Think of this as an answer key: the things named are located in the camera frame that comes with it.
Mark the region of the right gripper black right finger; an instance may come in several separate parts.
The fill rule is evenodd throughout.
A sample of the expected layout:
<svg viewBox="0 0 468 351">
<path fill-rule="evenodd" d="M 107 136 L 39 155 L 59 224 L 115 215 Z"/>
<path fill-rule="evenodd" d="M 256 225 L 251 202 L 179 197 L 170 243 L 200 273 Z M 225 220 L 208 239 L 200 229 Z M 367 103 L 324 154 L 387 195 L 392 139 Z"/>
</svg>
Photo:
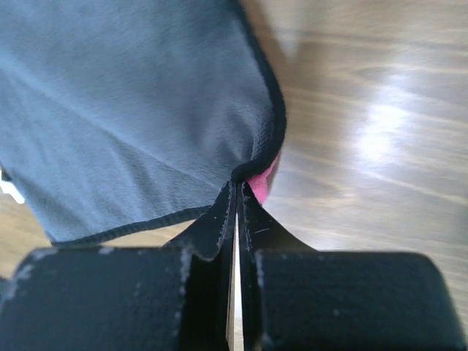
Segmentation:
<svg viewBox="0 0 468 351">
<path fill-rule="evenodd" d="M 246 350 L 465 350 L 445 279 L 416 252 L 318 251 L 237 188 Z"/>
</svg>

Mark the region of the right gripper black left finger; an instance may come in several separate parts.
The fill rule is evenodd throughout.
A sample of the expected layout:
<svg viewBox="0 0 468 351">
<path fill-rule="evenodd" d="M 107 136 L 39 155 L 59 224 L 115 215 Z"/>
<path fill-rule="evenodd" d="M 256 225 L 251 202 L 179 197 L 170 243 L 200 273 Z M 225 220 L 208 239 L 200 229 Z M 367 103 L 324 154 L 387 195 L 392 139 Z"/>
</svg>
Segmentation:
<svg viewBox="0 0 468 351">
<path fill-rule="evenodd" d="M 1 297 L 3 350 L 228 350 L 235 184 L 161 247 L 35 249 Z"/>
</svg>

